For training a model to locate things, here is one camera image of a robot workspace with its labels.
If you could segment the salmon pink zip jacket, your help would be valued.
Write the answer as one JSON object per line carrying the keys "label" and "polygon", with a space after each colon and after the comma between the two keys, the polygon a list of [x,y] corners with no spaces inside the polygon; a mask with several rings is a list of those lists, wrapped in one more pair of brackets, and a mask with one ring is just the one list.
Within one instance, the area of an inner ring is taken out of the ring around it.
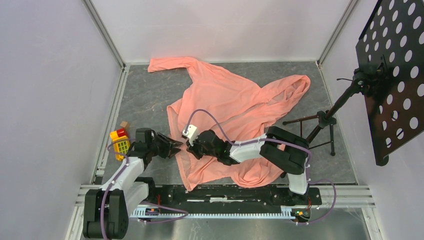
{"label": "salmon pink zip jacket", "polygon": [[[193,57],[152,58],[148,72],[185,68],[192,80],[182,98],[166,108],[170,136],[182,138],[187,124],[199,131],[213,130],[219,138],[245,141],[262,135],[267,127],[287,115],[311,86],[306,75],[290,75],[261,87],[227,69]],[[215,157],[196,159],[183,149],[176,155],[183,185],[197,185],[229,177],[244,188],[275,181],[282,170],[264,158],[224,165]]]}

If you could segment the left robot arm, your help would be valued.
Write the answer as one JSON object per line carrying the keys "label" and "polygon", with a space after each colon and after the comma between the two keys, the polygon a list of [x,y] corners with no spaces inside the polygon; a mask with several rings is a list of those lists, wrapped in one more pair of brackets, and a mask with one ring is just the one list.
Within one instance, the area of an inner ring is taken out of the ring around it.
{"label": "left robot arm", "polygon": [[181,151],[182,142],[151,128],[138,128],[130,138],[124,128],[109,134],[111,151],[121,165],[112,177],[84,197],[82,234],[87,239],[121,240],[129,227],[130,214],[142,201],[157,198],[152,178],[138,180],[153,157],[169,159]]}

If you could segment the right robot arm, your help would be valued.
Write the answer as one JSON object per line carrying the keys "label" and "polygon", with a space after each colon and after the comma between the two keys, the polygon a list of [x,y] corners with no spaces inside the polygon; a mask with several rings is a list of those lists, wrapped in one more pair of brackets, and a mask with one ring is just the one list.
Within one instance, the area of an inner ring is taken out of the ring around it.
{"label": "right robot arm", "polygon": [[281,169],[289,180],[289,199],[302,204],[309,198],[309,183],[306,173],[307,161],[311,157],[309,142],[277,126],[270,127],[259,137],[245,141],[229,141],[219,138],[209,129],[199,132],[194,125],[182,130],[187,151],[201,159],[215,157],[226,165],[237,165],[247,160],[264,158]]}

